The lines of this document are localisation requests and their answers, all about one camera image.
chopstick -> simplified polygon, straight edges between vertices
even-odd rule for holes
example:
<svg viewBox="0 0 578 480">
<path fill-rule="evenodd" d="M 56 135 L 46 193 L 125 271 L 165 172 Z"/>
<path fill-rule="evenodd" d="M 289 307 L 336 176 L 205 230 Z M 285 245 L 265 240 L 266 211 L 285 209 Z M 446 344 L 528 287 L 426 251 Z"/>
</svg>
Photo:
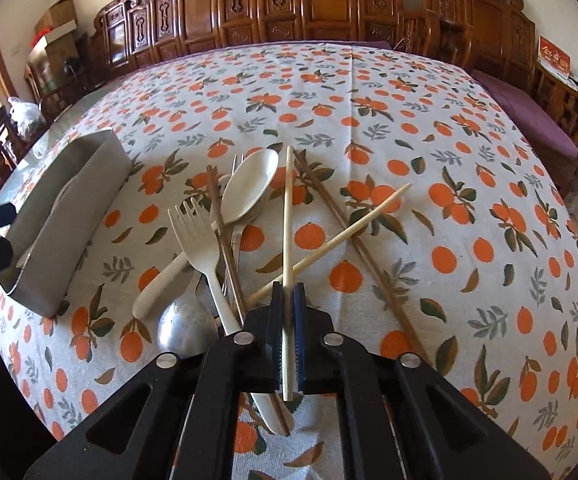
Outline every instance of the chopstick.
<svg viewBox="0 0 578 480">
<path fill-rule="evenodd" d="M 207 166 L 207 175 L 210 175 L 207 189 L 209 191 L 209 197 L 211 198 L 211 209 L 215 215 L 215 223 L 218 227 L 218 242 L 220 243 L 220 248 L 223 250 L 227 279 L 231 282 L 231 287 L 233 288 L 234 303 L 236 304 L 238 317 L 240 317 L 240 325 L 242 326 L 245 322 L 247 304 L 245 301 L 245 295 L 242 292 L 242 285 L 240 284 L 238 273 L 236 272 L 236 261 L 234 260 L 233 252 L 231 251 L 231 244 L 227 242 L 223 214 L 220 211 L 221 200 L 218 196 L 218 188 L 213 178 L 211 178 L 212 171 L 213 169 L 211 166 Z"/>
<path fill-rule="evenodd" d="M 326 244 L 320 246 L 318 249 L 313 251 L 309 256 L 307 256 L 303 260 L 299 261 L 297 264 L 295 264 L 293 266 L 293 273 L 297 274 L 298 272 L 302 272 L 304 269 L 306 269 L 310 265 L 312 265 L 315 262 L 317 262 L 318 260 L 320 260 L 325 254 L 334 250 L 342 242 L 344 242 L 345 240 L 348 240 L 352 235 L 354 235 L 355 233 L 360 231 L 360 229 L 365 227 L 372 220 L 377 218 L 378 215 L 383 213 L 383 211 L 389 207 L 391 202 L 396 200 L 399 196 L 403 195 L 403 193 L 405 193 L 410 187 L 411 187 L 411 183 L 405 184 L 400 189 L 398 189 L 394 193 L 392 193 L 390 197 L 388 197 L 376 209 L 371 211 L 371 213 L 362 217 L 357 222 L 351 224 L 347 229 L 345 229 L 344 231 L 342 231 L 341 233 L 339 233 L 338 235 L 333 237 Z M 269 292 L 271 292 L 271 289 L 274 286 L 274 282 L 281 282 L 282 278 L 283 278 L 282 275 L 278 276 L 275 280 L 270 281 L 265 286 L 263 286 L 260 290 L 257 290 L 252 295 L 250 295 L 247 298 L 247 305 L 251 306 L 251 305 L 257 303 L 258 301 L 262 300 L 267 294 L 269 294 Z"/>
<path fill-rule="evenodd" d="M 295 344 L 293 342 L 293 149 L 287 147 L 285 174 L 285 214 L 283 217 L 283 319 L 282 377 L 283 399 L 292 400 L 295 379 Z"/>
<path fill-rule="evenodd" d="M 207 166 L 208 175 L 211 175 L 211 171 L 211 166 Z M 231 251 L 231 244 L 227 242 L 223 214 L 220 210 L 221 200 L 218 196 L 218 188 L 212 178 L 209 179 L 207 189 L 211 198 L 211 208 L 215 212 L 215 222 L 218 227 L 218 242 L 223 250 L 227 279 L 231 282 L 231 287 L 233 288 L 236 309 L 240 317 L 240 325 L 242 326 L 245 322 L 244 319 L 247 311 L 247 303 L 245 301 L 245 295 L 242 292 L 242 285 L 240 284 L 238 273 L 236 272 L 236 262 L 233 257 L 233 252 Z M 291 428 L 288 423 L 288 418 L 291 418 L 291 413 L 288 412 L 287 407 L 284 404 L 280 403 L 280 398 L 276 394 L 269 394 L 269 399 L 271 400 L 271 405 L 273 406 L 275 415 L 283 428 L 283 435 L 289 436 L 291 434 Z"/>
<path fill-rule="evenodd" d="M 333 213 L 333 216 L 335 216 L 338 224 L 342 228 L 345 228 L 347 223 L 345 222 L 345 215 L 342 212 L 342 209 L 338 206 L 329 191 L 327 191 L 327 189 L 324 187 L 323 183 L 316 175 L 314 175 L 313 171 L 309 168 L 307 160 L 298 152 L 295 152 L 294 155 L 296 163 L 312 182 L 316 192 L 324 200 L 329 210 Z M 358 236 L 352 236 L 350 240 L 352 245 L 355 247 L 355 250 L 358 252 L 365 264 L 367 264 L 367 267 L 369 267 L 369 270 L 371 270 L 373 277 L 378 282 L 378 288 L 380 289 L 380 292 L 385 299 L 387 307 L 389 307 L 389 309 L 395 314 L 396 319 L 398 319 L 400 322 L 400 325 L 402 326 L 402 329 L 411 344 L 411 348 L 422 359 L 432 365 L 432 362 L 429 360 L 429 356 L 427 355 L 424 346 L 422 346 L 422 343 L 418 338 L 418 335 L 416 334 L 411 321 L 409 321 L 409 318 L 407 317 L 407 314 L 403 310 L 402 306 L 400 306 L 400 304 L 397 302 L 393 290 L 391 290 L 389 284 L 385 282 L 383 273 L 380 267 L 378 267 L 378 264 L 373 259 L 373 256 L 371 256 L 367 246 L 365 246 L 364 242 Z"/>
</svg>

purple cushion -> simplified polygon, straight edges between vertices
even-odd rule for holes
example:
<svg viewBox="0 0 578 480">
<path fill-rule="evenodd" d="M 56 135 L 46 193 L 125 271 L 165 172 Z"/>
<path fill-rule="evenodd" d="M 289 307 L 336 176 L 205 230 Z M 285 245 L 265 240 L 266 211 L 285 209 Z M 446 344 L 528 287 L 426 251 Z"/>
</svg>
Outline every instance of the purple cushion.
<svg viewBox="0 0 578 480">
<path fill-rule="evenodd" d="M 525 137 L 565 156 L 578 156 L 573 140 L 527 93 L 479 70 L 474 70 L 472 77 L 487 89 Z"/>
</svg>

tablecloth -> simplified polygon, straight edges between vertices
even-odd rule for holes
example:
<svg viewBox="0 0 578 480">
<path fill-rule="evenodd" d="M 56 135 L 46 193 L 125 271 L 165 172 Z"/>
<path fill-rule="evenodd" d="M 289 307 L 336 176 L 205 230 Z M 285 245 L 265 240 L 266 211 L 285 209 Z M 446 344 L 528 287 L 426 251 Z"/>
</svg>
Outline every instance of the tablecloth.
<svg viewBox="0 0 578 480">
<path fill-rule="evenodd" d="M 175 60 L 129 76 L 91 108 L 14 203 L 24 202 L 67 142 L 105 127 L 122 140 L 133 170 L 86 247 L 60 312 L 40 318 L 0 289 L 2 357 L 58 439 L 157 354 L 158 320 L 134 319 L 131 303 L 179 252 L 167 207 L 190 196 L 208 206 L 208 179 L 227 173 L 234 155 L 269 147 L 284 160 L 291 145 L 306 150 L 350 221 L 413 184 L 362 237 L 437 370 L 554 478 L 575 465 L 575 225 L 521 132 L 463 70 L 333 44 Z M 245 293 L 281 266 L 283 173 L 243 236 Z M 298 259 L 339 227 L 309 179 L 294 175 Z M 298 279 L 309 304 L 369 351 L 396 357 L 409 348 L 350 244 Z M 234 478 L 342 478 L 335 400 L 297 397 L 291 410 L 295 431 L 286 438 L 270 435 L 244 406 Z"/>
</svg>

metal rivet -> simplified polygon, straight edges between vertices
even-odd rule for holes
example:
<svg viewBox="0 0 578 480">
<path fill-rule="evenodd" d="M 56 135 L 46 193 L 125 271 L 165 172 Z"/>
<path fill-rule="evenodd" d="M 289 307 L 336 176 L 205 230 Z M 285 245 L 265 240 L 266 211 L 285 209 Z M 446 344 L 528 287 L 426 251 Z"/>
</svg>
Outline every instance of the metal rivet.
<svg viewBox="0 0 578 480">
<path fill-rule="evenodd" d="M 236 343 L 236 345 L 250 345 L 253 343 L 253 334 L 250 332 L 238 332 L 233 336 L 233 342 Z"/>
<path fill-rule="evenodd" d="M 158 358 L 156 359 L 156 364 L 160 368 L 171 368 L 172 366 L 175 366 L 177 362 L 178 357 L 172 353 L 159 355 Z"/>
<path fill-rule="evenodd" d="M 345 342 L 345 338 L 335 332 L 328 333 L 322 340 L 327 346 L 340 346 Z"/>
<path fill-rule="evenodd" d="M 416 354 L 404 354 L 400 356 L 400 362 L 406 368 L 418 368 L 420 366 L 420 357 Z"/>
</svg>

plastic bag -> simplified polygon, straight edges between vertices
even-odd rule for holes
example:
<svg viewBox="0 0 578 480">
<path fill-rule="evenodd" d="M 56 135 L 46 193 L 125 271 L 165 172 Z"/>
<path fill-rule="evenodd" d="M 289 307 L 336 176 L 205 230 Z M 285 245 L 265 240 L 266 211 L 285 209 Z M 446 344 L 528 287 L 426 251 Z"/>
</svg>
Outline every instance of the plastic bag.
<svg viewBox="0 0 578 480">
<path fill-rule="evenodd" d="M 45 120 L 37 105 L 22 102 L 17 97 L 10 97 L 11 120 L 18 125 L 18 134 L 24 140 L 30 140 L 33 134 L 45 125 Z"/>
</svg>

